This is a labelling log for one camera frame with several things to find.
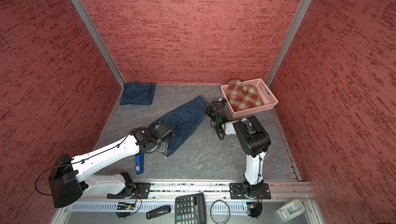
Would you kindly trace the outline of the red cloth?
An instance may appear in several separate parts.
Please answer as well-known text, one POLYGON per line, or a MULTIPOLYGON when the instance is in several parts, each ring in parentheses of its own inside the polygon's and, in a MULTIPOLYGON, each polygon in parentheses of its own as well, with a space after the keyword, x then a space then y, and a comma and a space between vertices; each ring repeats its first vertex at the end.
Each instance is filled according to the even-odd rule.
POLYGON ((263 106, 264 102, 255 86, 242 85, 242 81, 232 79, 228 84, 226 96, 233 111, 263 106))

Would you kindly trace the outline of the dark denim button skirt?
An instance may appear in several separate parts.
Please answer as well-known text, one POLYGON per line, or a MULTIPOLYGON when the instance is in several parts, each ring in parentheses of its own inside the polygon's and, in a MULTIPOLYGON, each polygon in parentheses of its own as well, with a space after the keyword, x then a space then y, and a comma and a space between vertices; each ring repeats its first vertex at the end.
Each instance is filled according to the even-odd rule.
POLYGON ((120 105, 151 105, 154 100, 155 89, 155 83, 125 83, 120 105))

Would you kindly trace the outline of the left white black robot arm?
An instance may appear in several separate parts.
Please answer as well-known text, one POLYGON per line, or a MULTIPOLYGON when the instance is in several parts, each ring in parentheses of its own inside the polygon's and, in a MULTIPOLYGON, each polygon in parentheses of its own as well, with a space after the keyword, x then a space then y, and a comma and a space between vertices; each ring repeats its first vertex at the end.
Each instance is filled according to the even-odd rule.
POLYGON ((155 128, 132 129, 124 138, 92 152, 61 155, 49 169, 48 182, 55 208, 66 207, 82 197, 106 195, 109 199, 134 199, 136 186, 129 173, 99 176, 96 172, 126 157, 154 151, 165 152, 174 133, 164 122, 155 128))

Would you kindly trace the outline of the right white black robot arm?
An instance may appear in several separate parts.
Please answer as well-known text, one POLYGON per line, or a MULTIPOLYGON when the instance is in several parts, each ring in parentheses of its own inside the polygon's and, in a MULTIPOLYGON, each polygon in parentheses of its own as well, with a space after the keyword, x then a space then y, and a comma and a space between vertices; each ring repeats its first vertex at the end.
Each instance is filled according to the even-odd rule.
POLYGON ((248 199, 262 199, 269 196, 269 188, 263 179, 264 157, 271 145, 271 138, 255 115, 243 119, 228 120, 225 113, 227 101, 212 101, 205 109, 211 119, 211 127, 220 140, 228 135, 236 135, 243 152, 246 154, 246 169, 240 189, 235 186, 231 191, 244 194, 248 199))

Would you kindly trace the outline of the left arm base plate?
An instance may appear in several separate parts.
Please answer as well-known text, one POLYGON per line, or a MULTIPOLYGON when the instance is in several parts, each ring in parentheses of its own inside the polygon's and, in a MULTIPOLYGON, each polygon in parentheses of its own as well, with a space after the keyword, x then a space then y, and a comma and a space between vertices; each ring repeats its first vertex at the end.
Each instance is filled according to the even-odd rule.
POLYGON ((147 199, 150 192, 150 183, 134 183, 127 185, 118 194, 108 194, 107 199, 147 199))

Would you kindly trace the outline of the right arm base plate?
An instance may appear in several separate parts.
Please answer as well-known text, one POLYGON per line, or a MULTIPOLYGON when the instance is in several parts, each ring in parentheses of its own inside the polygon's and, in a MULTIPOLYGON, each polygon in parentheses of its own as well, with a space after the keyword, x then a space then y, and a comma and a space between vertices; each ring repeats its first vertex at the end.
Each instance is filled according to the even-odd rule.
POLYGON ((269 185, 263 181, 256 185, 250 185, 247 182, 230 183, 229 187, 231 199, 271 199, 269 185))

